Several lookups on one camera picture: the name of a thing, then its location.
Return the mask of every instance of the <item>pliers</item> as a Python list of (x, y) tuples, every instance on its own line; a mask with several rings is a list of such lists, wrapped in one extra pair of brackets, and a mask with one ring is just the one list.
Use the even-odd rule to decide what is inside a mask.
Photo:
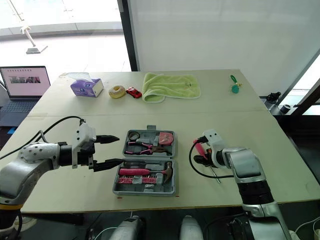
[(167, 153), (171, 155), (171, 152), (169, 152), (167, 149), (161, 146), (153, 146), (152, 144), (146, 144), (144, 142), (140, 141), (129, 141), (128, 146), (141, 146), (143, 148), (146, 148), (146, 150), (133, 152), (133, 151), (124, 151), (125, 154), (129, 155), (152, 155), (153, 153)]

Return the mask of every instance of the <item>toolbox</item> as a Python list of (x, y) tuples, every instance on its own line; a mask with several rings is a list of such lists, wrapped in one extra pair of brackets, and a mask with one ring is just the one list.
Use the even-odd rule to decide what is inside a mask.
[(119, 195), (172, 196), (176, 192), (177, 138), (173, 131), (129, 130), (123, 147), (124, 162), (118, 166), (112, 191)]

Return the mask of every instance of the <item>hammer handle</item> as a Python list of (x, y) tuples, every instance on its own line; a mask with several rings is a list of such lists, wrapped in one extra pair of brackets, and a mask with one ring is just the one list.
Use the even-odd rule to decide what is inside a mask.
[(128, 175), (128, 176), (140, 176), (140, 175), (149, 175), (153, 173), (162, 173), (166, 174), (166, 171), (150, 171), (145, 168), (121, 168), (119, 170), (119, 175)]

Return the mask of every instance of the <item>purple tissue box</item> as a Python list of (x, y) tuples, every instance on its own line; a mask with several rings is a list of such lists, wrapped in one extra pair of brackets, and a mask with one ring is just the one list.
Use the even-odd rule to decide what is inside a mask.
[(71, 89), (77, 96), (96, 98), (104, 89), (101, 78), (91, 78), (93, 82), (86, 80), (76, 80), (71, 84)]

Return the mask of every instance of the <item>white wall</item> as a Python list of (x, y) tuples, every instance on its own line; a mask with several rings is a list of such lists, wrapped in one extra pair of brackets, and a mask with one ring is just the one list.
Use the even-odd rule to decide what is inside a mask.
[(129, 5), (141, 71), (240, 69), (266, 96), (284, 92), (320, 48), (319, 0)]

